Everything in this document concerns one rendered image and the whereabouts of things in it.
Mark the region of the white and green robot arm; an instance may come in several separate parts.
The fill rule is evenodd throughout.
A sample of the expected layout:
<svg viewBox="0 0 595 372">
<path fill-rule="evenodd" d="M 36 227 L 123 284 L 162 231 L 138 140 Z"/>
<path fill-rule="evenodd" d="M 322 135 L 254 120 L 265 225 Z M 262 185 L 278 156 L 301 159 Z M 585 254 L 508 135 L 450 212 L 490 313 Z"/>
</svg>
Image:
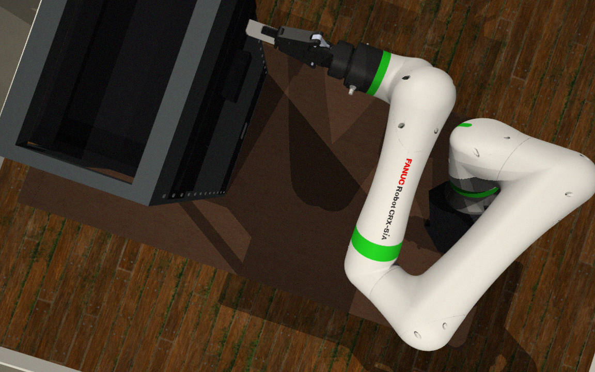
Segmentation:
<svg viewBox="0 0 595 372">
<path fill-rule="evenodd" d="M 382 153 L 345 257 L 345 273 L 412 348 L 443 348 L 473 306 L 539 236 L 595 193 L 595 164 L 578 151 L 494 119 L 449 137 L 445 200 L 481 216 L 421 275 L 397 263 L 416 188 L 455 102 L 448 73 L 418 57 L 357 44 L 349 94 L 390 104 Z"/>
</svg>

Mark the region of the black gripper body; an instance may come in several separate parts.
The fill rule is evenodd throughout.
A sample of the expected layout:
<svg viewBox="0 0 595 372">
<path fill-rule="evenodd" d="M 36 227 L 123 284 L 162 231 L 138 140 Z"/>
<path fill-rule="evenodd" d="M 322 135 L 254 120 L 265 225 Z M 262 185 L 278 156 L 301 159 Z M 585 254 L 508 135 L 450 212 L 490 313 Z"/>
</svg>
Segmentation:
<svg viewBox="0 0 595 372">
<path fill-rule="evenodd" d="M 321 67 L 328 68 L 328 76 L 342 80 L 352 57 L 354 45 L 342 40 L 339 40 L 337 45 L 329 41 L 325 42 L 330 45 L 329 49 L 320 45 L 316 48 L 310 45 L 309 51 L 323 56 Z"/>
</svg>

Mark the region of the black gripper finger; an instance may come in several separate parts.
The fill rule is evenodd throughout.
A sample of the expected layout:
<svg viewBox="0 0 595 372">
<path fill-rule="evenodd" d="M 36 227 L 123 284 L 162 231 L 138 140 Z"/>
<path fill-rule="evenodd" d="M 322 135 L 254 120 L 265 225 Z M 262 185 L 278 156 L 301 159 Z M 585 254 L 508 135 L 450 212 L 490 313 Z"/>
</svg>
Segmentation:
<svg viewBox="0 0 595 372">
<path fill-rule="evenodd" d="M 246 34 L 249 36 L 253 36 L 248 33 L 246 33 Z M 263 40 L 263 41 L 266 41 L 268 43 L 274 44 L 274 49 L 277 49 L 277 47 L 278 47 L 279 51 L 287 54 L 288 56 L 294 57 L 295 59 L 299 60 L 300 62 L 304 62 L 306 65 L 310 66 L 313 69 L 316 68 L 316 65 L 321 66 L 321 64 L 322 64 L 322 61 L 316 60 L 314 57 L 311 57 L 311 56 L 306 56 L 304 54 L 304 52 L 302 52 L 301 50 L 292 49 L 292 48 L 288 47 L 287 45 L 278 44 L 276 42 L 273 43 L 271 41 L 267 41 L 262 38 L 258 38 L 258 36 L 253 36 L 253 37 Z"/>
<path fill-rule="evenodd" d="M 279 29 L 276 29 L 251 19 L 249 20 L 245 31 L 250 35 L 258 36 L 258 38 L 273 43 L 276 42 L 278 44 L 287 45 L 292 49 L 301 50 L 306 56 L 314 57 L 319 61 L 323 60 L 323 56 L 309 51 L 310 45 L 313 45 L 314 47 L 320 45 L 321 47 L 327 47 L 328 49 L 330 47 L 330 45 L 326 44 L 324 41 L 322 31 L 312 32 L 287 26 L 280 26 Z"/>
</svg>

